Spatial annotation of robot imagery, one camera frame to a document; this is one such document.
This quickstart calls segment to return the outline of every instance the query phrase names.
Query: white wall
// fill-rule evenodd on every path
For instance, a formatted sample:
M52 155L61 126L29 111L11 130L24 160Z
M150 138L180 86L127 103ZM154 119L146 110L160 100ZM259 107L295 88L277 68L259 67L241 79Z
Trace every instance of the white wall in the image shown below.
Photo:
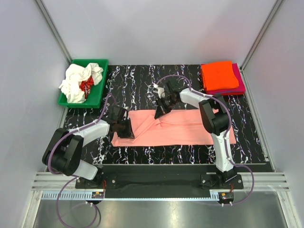
M73 58L242 64L275 0L44 0Z
M304 1L285 1L245 69L275 167L304 224Z
M62 108L67 67L34 1L0 1L0 227L17 228Z

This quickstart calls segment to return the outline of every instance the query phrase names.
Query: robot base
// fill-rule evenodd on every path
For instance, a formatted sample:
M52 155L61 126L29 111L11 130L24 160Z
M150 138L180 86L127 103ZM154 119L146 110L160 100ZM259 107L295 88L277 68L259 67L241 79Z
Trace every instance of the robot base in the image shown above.
M233 189L244 189L242 176L240 174L232 178L227 182L222 181L222 177L219 174L201 174L200 186L204 190L210 189L226 189L230 190L233 184Z
M88 180L80 177L76 181L76 189L104 189L103 181L106 183L106 189L115 189L117 183L117 174L108 173L104 174L101 169L98 169L98 172L93 180Z

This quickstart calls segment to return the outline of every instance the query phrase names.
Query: black mounting plate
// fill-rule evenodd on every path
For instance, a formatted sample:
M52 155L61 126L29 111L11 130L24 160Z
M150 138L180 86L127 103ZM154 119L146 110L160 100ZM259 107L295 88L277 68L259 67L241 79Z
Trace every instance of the black mounting plate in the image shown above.
M106 182L106 189L115 189L117 185L117 174L116 173L106 173L103 175L103 180ZM76 181L76 189L103 189L104 186L102 182L99 185L93 184L91 181L80 177Z
M200 175L201 187L203 189L231 189L231 184L233 184L234 189L244 189L242 176L237 174L232 180L223 183L219 181L217 174L201 174Z

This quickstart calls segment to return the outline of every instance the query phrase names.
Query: orange folded cloth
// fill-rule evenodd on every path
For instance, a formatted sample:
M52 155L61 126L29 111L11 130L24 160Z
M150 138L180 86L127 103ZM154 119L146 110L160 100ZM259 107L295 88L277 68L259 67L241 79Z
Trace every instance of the orange folded cloth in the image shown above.
M130 111L129 117L135 139L112 139L113 146L212 145L211 135L205 130L199 109L172 110L154 119L155 110ZM230 129L230 143L236 139Z
M234 75L232 61L223 61L201 66L205 91L234 89L239 86Z

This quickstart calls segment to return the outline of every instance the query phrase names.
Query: metal floor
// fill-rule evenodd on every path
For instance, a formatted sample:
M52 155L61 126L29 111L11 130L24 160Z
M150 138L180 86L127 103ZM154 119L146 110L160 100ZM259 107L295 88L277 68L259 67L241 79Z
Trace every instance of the metal floor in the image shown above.
M235 201L245 197L236 192ZM81 201L59 203L64 215ZM275 192L253 192L243 204L224 207L206 206L200 202L176 201L104 201L98 204L102 219L96 228L286 228L287 224ZM73 227L87 226L95 210L83 205L63 220ZM56 216L55 200L42 200L35 228L59 228L63 225Z

